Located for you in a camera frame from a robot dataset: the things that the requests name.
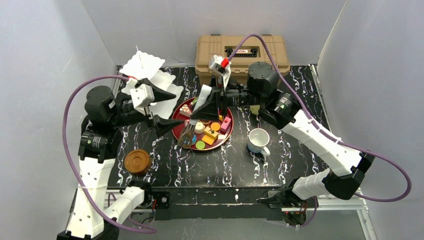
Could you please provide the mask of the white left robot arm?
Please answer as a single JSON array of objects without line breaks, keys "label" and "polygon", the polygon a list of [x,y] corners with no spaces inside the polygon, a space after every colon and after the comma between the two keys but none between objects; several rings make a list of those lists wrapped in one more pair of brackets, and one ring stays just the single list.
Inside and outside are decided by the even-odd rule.
[{"label": "white left robot arm", "polygon": [[137,80],[119,76],[119,79],[130,85],[129,93],[121,100],[116,100],[112,90],[105,85],[96,86],[86,94],[86,117],[81,125],[78,166],[75,166],[68,147],[68,117],[63,116],[64,151],[78,187],[66,229],[57,235],[59,240],[116,240],[133,210],[143,205],[154,210],[157,206],[151,185],[143,180],[132,180],[108,207],[105,206],[105,196],[124,137],[121,127],[146,122],[158,136],[164,135],[180,121],[140,113],[138,108],[175,99],[176,95],[146,78]]}]

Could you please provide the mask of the red round tray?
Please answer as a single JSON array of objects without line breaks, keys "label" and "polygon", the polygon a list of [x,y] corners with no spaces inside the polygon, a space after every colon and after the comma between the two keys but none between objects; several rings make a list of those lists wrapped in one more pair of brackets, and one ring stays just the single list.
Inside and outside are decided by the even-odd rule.
[{"label": "red round tray", "polygon": [[[178,140],[183,129],[190,121],[188,109],[193,110],[193,102],[196,98],[190,98],[181,103],[171,115],[173,120],[183,120],[184,123],[174,127],[172,134]],[[195,126],[194,137],[190,150],[209,151],[223,145],[231,136],[234,128],[234,116],[230,109],[227,110],[225,117],[220,116],[217,121],[199,121],[203,127]]]}]

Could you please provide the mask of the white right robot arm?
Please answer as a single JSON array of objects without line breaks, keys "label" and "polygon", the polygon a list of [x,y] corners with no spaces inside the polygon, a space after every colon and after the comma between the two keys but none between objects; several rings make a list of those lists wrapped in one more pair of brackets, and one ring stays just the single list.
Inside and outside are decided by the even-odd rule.
[{"label": "white right robot arm", "polygon": [[245,85],[230,82],[230,65],[226,58],[210,63],[209,70],[213,72],[212,80],[216,85],[202,86],[191,117],[212,121],[229,106],[258,105],[260,118],[297,139],[327,164],[325,170],[298,177],[280,192],[261,198],[259,202],[294,204],[325,194],[341,200],[355,196],[374,156],[345,146],[308,115],[294,94],[279,90],[278,83],[283,76],[271,64],[252,63]]}]

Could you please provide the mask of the white three-tier dessert stand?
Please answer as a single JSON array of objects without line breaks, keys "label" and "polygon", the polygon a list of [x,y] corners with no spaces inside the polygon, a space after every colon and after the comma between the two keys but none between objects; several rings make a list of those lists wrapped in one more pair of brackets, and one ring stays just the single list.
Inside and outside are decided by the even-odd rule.
[{"label": "white three-tier dessert stand", "polygon": [[131,59],[119,70],[120,74],[126,75],[129,79],[120,92],[125,97],[130,97],[131,93],[138,94],[140,87],[136,86],[137,81],[147,79],[153,86],[176,95],[173,99],[158,103],[153,102],[148,106],[153,114],[163,119],[169,119],[184,88],[173,84],[173,81],[176,79],[175,75],[160,70],[164,63],[165,60],[160,57],[137,50]]}]

